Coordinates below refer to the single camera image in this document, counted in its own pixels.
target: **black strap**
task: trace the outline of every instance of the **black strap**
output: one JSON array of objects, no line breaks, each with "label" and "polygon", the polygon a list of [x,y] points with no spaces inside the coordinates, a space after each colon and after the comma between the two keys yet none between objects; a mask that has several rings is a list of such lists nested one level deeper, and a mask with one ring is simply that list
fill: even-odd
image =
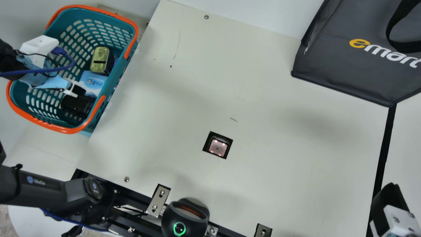
[{"label": "black strap", "polygon": [[7,204],[11,200],[15,199],[21,193],[22,185],[21,185],[21,181],[20,181],[20,177],[19,177],[19,170],[22,169],[22,167],[23,167],[22,164],[17,164],[16,166],[12,167],[16,170],[16,181],[18,183],[18,186],[16,187],[16,191],[12,196],[6,197],[5,199],[0,200],[0,203]]},{"label": "black strap", "polygon": [[403,54],[421,52],[421,40],[412,42],[397,42],[390,39],[390,32],[392,32],[393,27],[400,20],[406,17],[420,2],[421,0],[402,0],[386,28],[386,37],[390,45]]}]

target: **shopping basket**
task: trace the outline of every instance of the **shopping basket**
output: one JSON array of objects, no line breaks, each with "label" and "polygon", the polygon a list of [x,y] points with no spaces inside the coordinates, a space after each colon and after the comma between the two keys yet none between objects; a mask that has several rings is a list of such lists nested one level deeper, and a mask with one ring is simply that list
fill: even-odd
[{"label": "shopping basket", "polygon": [[[76,62],[72,68],[59,73],[64,78],[79,81],[82,72],[89,70],[92,53],[97,46],[108,47],[114,56],[118,56],[118,60],[86,119],[61,109],[62,92],[33,89],[20,81],[10,81],[7,86],[9,105],[29,121],[57,132],[92,132],[137,47],[138,27],[133,21],[108,11],[70,5],[54,14],[44,35],[58,39],[59,46]],[[70,63],[62,56],[54,60],[60,67]]]}]

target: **metal bracket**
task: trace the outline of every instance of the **metal bracket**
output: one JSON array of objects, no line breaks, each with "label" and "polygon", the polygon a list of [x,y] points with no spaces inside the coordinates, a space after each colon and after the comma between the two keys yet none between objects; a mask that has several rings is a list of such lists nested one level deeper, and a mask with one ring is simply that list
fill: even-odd
[{"label": "metal bracket", "polygon": [[152,196],[151,204],[149,204],[146,213],[149,215],[158,218],[161,213],[162,208],[164,207],[165,202],[170,194],[170,188],[158,184],[155,189],[154,195]]},{"label": "metal bracket", "polygon": [[218,228],[208,225],[208,228],[206,229],[206,237],[216,237],[216,234],[218,233]]},{"label": "metal bracket", "polygon": [[270,237],[271,235],[272,235],[272,228],[269,228],[261,224],[257,224],[254,237]]}]

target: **white plastic part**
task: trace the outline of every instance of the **white plastic part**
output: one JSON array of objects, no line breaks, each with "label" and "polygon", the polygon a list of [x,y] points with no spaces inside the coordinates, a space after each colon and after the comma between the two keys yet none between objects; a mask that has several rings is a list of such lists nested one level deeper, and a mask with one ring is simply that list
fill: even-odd
[{"label": "white plastic part", "polygon": [[[387,205],[384,208],[384,214],[386,215],[389,230],[381,237],[386,237],[389,234],[403,237],[411,235],[421,236],[421,228],[412,213]],[[372,230],[376,229],[373,221],[370,222],[370,227]],[[374,237],[378,237],[377,231],[372,231],[372,233]]]},{"label": "white plastic part", "polygon": [[[47,55],[58,45],[59,41],[57,39],[42,35],[23,43],[20,48],[20,52],[25,54]],[[32,60],[33,65],[39,68],[44,68],[45,57],[40,55],[31,55],[29,58]]]}]

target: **white table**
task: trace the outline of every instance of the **white table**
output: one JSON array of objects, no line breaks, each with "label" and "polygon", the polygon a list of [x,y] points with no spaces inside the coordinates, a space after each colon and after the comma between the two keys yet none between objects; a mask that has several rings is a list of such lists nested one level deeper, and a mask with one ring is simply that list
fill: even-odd
[{"label": "white table", "polygon": [[421,94],[397,105],[383,186],[398,184],[421,223]]},{"label": "white table", "polygon": [[160,2],[77,168],[246,236],[364,236],[387,108],[292,78],[299,40],[205,15]]}]

